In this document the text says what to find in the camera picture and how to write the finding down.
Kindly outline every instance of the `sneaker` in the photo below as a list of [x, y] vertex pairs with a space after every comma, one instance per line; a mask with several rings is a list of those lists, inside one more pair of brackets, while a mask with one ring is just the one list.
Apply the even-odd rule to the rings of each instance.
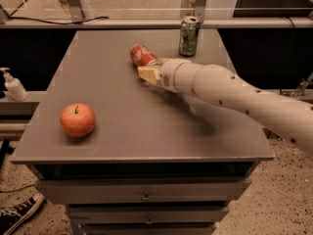
[[11, 234], [21, 223], [38, 210], [44, 199], [42, 194], [36, 193], [19, 205], [0, 209], [0, 234]]

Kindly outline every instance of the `drawer knob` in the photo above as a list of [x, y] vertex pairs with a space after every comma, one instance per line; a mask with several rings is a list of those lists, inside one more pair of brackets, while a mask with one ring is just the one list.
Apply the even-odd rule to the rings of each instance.
[[150, 217], [148, 217], [148, 220], [146, 221], [146, 224], [152, 225], [152, 224], [154, 224], [154, 222], [151, 220]]
[[141, 199], [142, 202], [150, 202], [152, 198], [149, 197], [148, 192], [145, 192], [145, 196]]

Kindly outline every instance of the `table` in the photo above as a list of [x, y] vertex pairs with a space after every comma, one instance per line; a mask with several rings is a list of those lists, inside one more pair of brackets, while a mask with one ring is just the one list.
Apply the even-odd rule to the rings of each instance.
[[[12, 163], [67, 206], [74, 234], [210, 234], [273, 152], [249, 117], [141, 80], [129, 56], [138, 43], [181, 58], [177, 29], [78, 31]], [[190, 59], [235, 70], [216, 29], [200, 31]], [[73, 102], [97, 118], [83, 139], [59, 123]]]

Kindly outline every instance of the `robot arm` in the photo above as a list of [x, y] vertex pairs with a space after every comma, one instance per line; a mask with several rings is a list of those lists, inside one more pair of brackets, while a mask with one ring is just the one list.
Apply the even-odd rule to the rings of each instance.
[[258, 121], [302, 151], [313, 155], [313, 105], [258, 89], [216, 65], [167, 60], [158, 67], [139, 67], [150, 83], [232, 109]]

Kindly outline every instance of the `pump bottle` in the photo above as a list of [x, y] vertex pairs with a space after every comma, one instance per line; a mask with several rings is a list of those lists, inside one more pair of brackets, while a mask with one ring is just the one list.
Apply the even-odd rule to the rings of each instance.
[[0, 68], [0, 71], [3, 72], [3, 76], [6, 80], [4, 85], [15, 101], [25, 100], [28, 97], [28, 93], [22, 86], [21, 82], [7, 72], [8, 70], [9, 68]]

